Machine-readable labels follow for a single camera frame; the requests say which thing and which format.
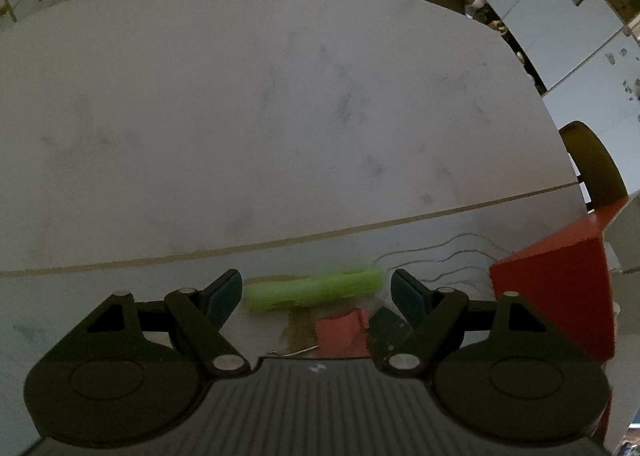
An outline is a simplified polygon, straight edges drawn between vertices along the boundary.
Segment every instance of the red object on counter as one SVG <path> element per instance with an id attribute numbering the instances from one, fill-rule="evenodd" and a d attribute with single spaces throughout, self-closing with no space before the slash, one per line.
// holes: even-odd
<path id="1" fill-rule="evenodd" d="M 362 308 L 347 314 L 332 315 L 316 321 L 318 357 L 344 359 L 370 357 L 367 348 L 369 319 Z"/>
<path id="2" fill-rule="evenodd" d="M 495 263 L 496 297 L 519 292 L 598 362 L 615 352 L 615 317 L 602 231 L 628 198 L 602 207 Z"/>

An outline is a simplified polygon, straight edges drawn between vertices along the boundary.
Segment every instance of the marble tabletop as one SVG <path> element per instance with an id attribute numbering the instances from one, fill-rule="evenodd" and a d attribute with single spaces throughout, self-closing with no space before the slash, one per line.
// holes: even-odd
<path id="1" fill-rule="evenodd" d="M 575 184 L 498 33 L 421 0 L 73 0 L 0 48 L 5 275 Z"/>

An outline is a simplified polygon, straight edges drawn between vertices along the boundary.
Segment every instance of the green tube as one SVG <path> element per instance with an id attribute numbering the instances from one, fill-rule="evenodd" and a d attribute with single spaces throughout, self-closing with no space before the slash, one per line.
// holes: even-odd
<path id="1" fill-rule="evenodd" d="M 242 289 L 242 302 L 248 309 L 267 311 L 317 306 L 346 297 L 375 295 L 381 290 L 382 274 L 368 268 L 346 274 L 248 284 Z"/>

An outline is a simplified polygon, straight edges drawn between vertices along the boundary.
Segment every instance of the silver screw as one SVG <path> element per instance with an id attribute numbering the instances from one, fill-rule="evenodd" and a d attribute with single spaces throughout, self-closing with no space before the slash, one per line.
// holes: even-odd
<path id="1" fill-rule="evenodd" d="M 411 353 L 396 353 L 389 357 L 389 365 L 400 371 L 411 371 L 420 365 L 420 359 Z"/>
<path id="2" fill-rule="evenodd" d="M 244 359 L 239 355 L 227 354 L 219 355 L 213 359 L 213 367 L 219 371 L 237 371 L 244 366 Z"/>

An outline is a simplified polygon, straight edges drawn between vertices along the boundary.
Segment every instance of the round table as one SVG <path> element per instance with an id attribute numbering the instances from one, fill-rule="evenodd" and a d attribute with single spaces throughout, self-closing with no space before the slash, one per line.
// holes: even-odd
<path id="1" fill-rule="evenodd" d="M 492 262 L 585 213 L 511 49 L 420 0 L 73 0 L 0 49 L 16 447 L 27 370 L 114 290 L 373 265 L 490 298 Z M 223 332 L 255 360 L 286 323 Z"/>

